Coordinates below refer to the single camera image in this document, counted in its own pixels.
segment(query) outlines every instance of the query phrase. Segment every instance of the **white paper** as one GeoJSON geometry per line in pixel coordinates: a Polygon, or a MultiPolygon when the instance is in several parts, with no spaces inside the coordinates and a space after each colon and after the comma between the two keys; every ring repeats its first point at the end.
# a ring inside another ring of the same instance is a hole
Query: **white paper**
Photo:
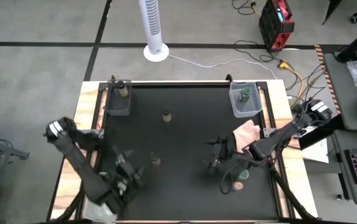
{"type": "MultiPolygon", "coordinates": [[[[307,133],[313,131],[314,127],[306,128],[307,133]]],[[[319,161],[324,163],[329,163],[328,158],[328,145],[326,143],[326,139],[323,139],[319,142],[316,142],[314,145],[309,146],[306,149],[302,150],[303,158],[310,159],[313,161],[319,161]]]]}
{"type": "Polygon", "coordinates": [[[117,220],[117,215],[113,214],[105,203],[97,205],[87,197],[85,197],[84,203],[83,218],[97,223],[114,223],[117,220]]]}

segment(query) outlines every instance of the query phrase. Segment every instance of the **black table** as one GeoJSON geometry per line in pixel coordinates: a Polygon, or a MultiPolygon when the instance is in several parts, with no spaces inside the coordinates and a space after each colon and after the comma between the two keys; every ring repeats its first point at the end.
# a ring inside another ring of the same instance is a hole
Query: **black table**
{"type": "Polygon", "coordinates": [[[338,115],[328,124],[317,128],[311,133],[300,138],[302,148],[328,136],[331,137],[336,155],[331,155],[332,164],[321,164],[326,172],[338,173],[346,199],[354,199],[357,204],[357,184],[353,180],[349,164],[344,159],[343,151],[357,149],[357,93],[347,65],[337,62],[333,54],[325,54],[325,66],[328,73],[326,82],[330,88],[338,115]]]}
{"type": "MultiPolygon", "coordinates": [[[[130,201],[123,220],[276,220],[278,195],[269,173],[251,168],[244,189],[220,193],[223,167],[216,176],[207,174],[206,160],[218,136],[229,134],[248,119],[263,126],[261,115],[236,118],[228,95],[229,83],[210,85],[135,84],[129,116],[107,116],[105,129],[115,131],[115,142],[133,150],[134,163],[148,169],[146,186],[130,201]],[[162,109],[172,120],[162,120],[162,109]],[[152,166],[151,152],[161,158],[152,166]]],[[[110,167],[108,152],[101,170],[110,167]]]]}
{"type": "Polygon", "coordinates": [[[357,132],[336,130],[332,134],[335,151],[340,160],[341,174],[339,175],[343,194],[346,199],[353,199],[357,204],[357,184],[351,174],[350,164],[347,162],[344,151],[357,149],[357,132]]]}
{"type": "Polygon", "coordinates": [[[326,82],[330,88],[338,115],[326,125],[306,134],[300,139],[302,148],[331,135],[334,130],[357,131],[357,92],[353,77],[345,63],[337,62],[333,54],[325,54],[328,73],[326,82]]]}

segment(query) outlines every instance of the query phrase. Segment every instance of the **black cable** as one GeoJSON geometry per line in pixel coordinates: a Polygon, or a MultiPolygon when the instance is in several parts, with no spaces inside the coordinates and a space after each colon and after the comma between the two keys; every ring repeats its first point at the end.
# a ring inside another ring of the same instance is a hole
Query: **black cable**
{"type": "Polygon", "coordinates": [[[8,141],[7,139],[0,139],[0,143],[3,143],[8,147],[14,147],[14,145],[10,141],[8,141]]]}
{"type": "MultiPolygon", "coordinates": [[[[312,83],[310,83],[310,84],[308,84],[307,83],[307,91],[306,91],[306,93],[305,93],[305,99],[307,100],[307,96],[308,96],[308,92],[311,90],[311,88],[312,88],[312,86],[314,85],[314,83],[316,83],[317,82],[317,80],[320,78],[322,76],[322,74],[320,74],[319,76],[317,76],[316,78],[314,78],[313,80],[312,80],[312,83]]],[[[325,86],[323,86],[323,87],[315,87],[316,89],[320,89],[320,91],[322,91],[324,88],[325,88],[325,86]]]]}
{"type": "Polygon", "coordinates": [[[254,8],[253,8],[252,6],[246,6],[246,4],[249,3],[249,0],[246,0],[245,3],[241,4],[239,7],[235,7],[234,2],[235,2],[235,0],[232,0],[232,7],[233,7],[234,9],[237,9],[237,11],[238,11],[239,14],[245,15],[245,16],[255,14],[254,8]],[[249,12],[249,13],[244,13],[244,12],[241,12],[241,11],[240,11],[241,9],[251,9],[252,11],[249,12]]]}
{"type": "MultiPolygon", "coordinates": [[[[340,51],[343,50],[343,48],[345,48],[345,47],[347,47],[347,45],[341,46],[337,51],[340,53],[340,51]]],[[[339,61],[339,59],[336,57],[335,52],[332,52],[332,54],[333,54],[333,57],[335,58],[336,61],[342,63],[342,62],[339,61]]]]}
{"type": "Polygon", "coordinates": [[[323,63],[319,64],[319,65],[314,69],[314,71],[312,71],[312,73],[311,73],[310,75],[308,75],[308,76],[304,77],[303,79],[301,79],[301,80],[295,82],[293,85],[291,85],[291,86],[289,86],[288,88],[286,88],[286,90],[291,90],[297,83],[300,83],[301,81],[306,80],[308,77],[311,77],[312,75],[316,74],[317,72],[323,70],[323,68],[317,70],[321,65],[323,65],[323,63]]]}
{"type": "Polygon", "coordinates": [[[232,190],[232,185],[234,184],[234,178],[233,178],[233,176],[232,176],[232,174],[230,173],[230,171],[233,169],[233,168],[235,168],[236,166],[238,166],[240,163],[238,162],[238,163],[236,163],[236,164],[234,164],[231,168],[229,168],[225,173],[224,173],[224,175],[222,176],[222,179],[221,179],[221,183],[220,183],[220,191],[221,191],[221,193],[222,194],[224,194],[224,195],[226,195],[226,194],[229,194],[229,192],[231,192],[231,190],[232,190]],[[230,182],[230,184],[229,184],[229,188],[228,188],[228,191],[223,191],[223,189],[222,189],[222,185],[224,184],[224,181],[225,181],[225,179],[226,179],[226,177],[227,177],[227,175],[230,175],[230,178],[231,178],[231,182],[230,182]]]}
{"type": "Polygon", "coordinates": [[[333,152],[334,149],[335,149],[334,147],[331,148],[326,155],[329,156],[333,152]]]}
{"type": "Polygon", "coordinates": [[[292,149],[300,149],[299,147],[294,147],[294,146],[288,146],[288,147],[290,147],[292,149]]]}
{"type": "Polygon", "coordinates": [[[308,85],[308,87],[314,88],[314,89],[325,88],[324,86],[322,86],[322,87],[314,87],[314,86],[312,86],[312,85],[310,84],[310,78],[311,78],[311,76],[309,76],[309,77],[307,78],[307,85],[308,85]]]}
{"type": "Polygon", "coordinates": [[[314,98],[315,96],[317,96],[317,94],[319,94],[323,89],[325,89],[326,87],[323,87],[322,89],[318,90],[317,93],[315,93],[313,96],[311,96],[311,98],[314,98]]]}
{"type": "Polygon", "coordinates": [[[279,52],[277,52],[277,54],[275,55],[272,55],[270,52],[268,52],[269,55],[259,55],[259,58],[255,58],[253,55],[251,55],[248,51],[246,50],[241,50],[241,49],[238,49],[236,45],[238,45],[239,42],[244,42],[244,43],[251,43],[251,44],[255,44],[255,45],[260,45],[259,43],[255,42],[255,41],[252,41],[252,40],[237,40],[235,43],[234,43],[234,50],[240,52],[240,53],[245,53],[247,54],[249,57],[251,57],[253,60],[255,60],[256,62],[260,62],[260,63],[266,63],[266,62],[271,62],[273,60],[278,60],[280,62],[286,62],[285,60],[281,59],[281,58],[277,58],[277,55],[279,54],[279,52]]]}

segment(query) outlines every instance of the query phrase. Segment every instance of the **concrete floor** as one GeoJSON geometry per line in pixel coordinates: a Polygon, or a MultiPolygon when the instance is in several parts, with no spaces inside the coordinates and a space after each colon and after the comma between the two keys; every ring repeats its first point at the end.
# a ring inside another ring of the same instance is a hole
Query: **concrete floor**
{"type": "MultiPolygon", "coordinates": [[[[257,1],[262,9],[265,0],[257,1]]],[[[349,44],[357,37],[357,24],[348,16],[357,1],[343,1],[322,26],[328,1],[288,0],[296,22],[288,44],[349,44]]],[[[0,0],[0,41],[93,42],[106,0],[0,0]]],[[[256,15],[239,15],[230,0],[160,1],[163,39],[170,43],[232,44],[244,39],[261,42],[256,15]]],[[[145,42],[137,0],[113,0],[102,42],[145,42]]],[[[7,223],[44,221],[49,209],[62,156],[42,137],[46,124],[74,115],[91,48],[0,47],[0,138],[30,151],[25,162],[9,165],[0,188],[0,220],[7,223]]],[[[228,73],[236,79],[272,79],[271,73],[245,62],[200,68],[168,58],[149,63],[142,49],[102,48],[91,80],[110,75],[133,80],[217,80],[228,73]]],[[[249,50],[265,54],[264,50],[249,50]]],[[[252,61],[231,49],[171,49],[171,55],[202,65],[232,59],[252,61]]],[[[318,65],[314,50],[284,50],[279,58],[307,76],[318,65]]],[[[263,65],[289,86],[294,76],[277,68],[278,61],[263,65]]],[[[326,86],[323,78],[318,86],[326,86]]],[[[299,86],[288,91],[296,95],[299,86]]],[[[316,98],[333,107],[327,89],[316,98]]],[[[353,202],[337,202],[340,185],[334,175],[310,175],[319,216],[327,220],[357,222],[353,202]]]]}

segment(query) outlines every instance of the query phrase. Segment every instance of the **black table leg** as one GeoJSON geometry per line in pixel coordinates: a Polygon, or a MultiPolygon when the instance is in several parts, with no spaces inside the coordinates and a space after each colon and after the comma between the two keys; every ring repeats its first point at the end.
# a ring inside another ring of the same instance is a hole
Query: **black table leg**
{"type": "Polygon", "coordinates": [[[322,25],[325,24],[325,22],[329,19],[329,17],[332,15],[332,13],[335,11],[335,9],[338,7],[340,3],[341,0],[329,1],[328,12],[326,12],[325,20],[323,21],[322,25]]]}
{"type": "Polygon", "coordinates": [[[351,192],[348,190],[348,184],[347,184],[347,180],[345,179],[346,177],[343,177],[343,174],[338,174],[339,176],[339,181],[340,181],[340,185],[341,185],[341,189],[343,190],[343,193],[340,194],[341,196],[343,196],[342,198],[337,198],[338,200],[352,200],[353,196],[351,194],[351,192]]]}

